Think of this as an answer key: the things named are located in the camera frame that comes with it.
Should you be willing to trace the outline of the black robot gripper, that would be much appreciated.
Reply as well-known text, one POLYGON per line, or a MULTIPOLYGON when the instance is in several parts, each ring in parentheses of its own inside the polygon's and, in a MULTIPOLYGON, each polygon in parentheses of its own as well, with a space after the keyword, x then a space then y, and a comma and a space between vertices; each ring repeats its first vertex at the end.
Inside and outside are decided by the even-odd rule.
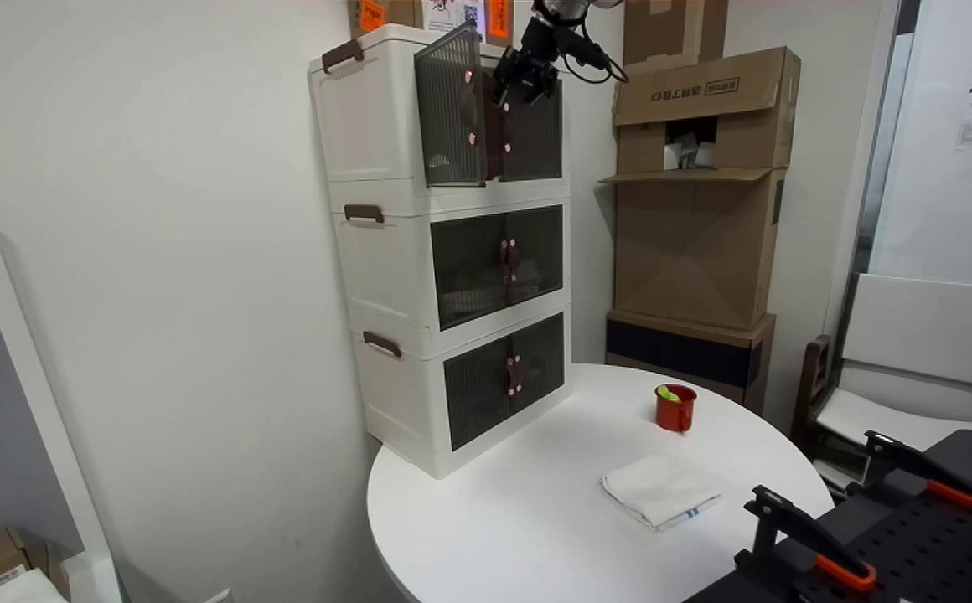
POLYGON ((493 68, 493 101, 534 104, 558 90, 558 62, 572 57, 580 68, 606 69, 609 57, 586 36, 580 19, 534 15, 524 47, 507 47, 493 68))

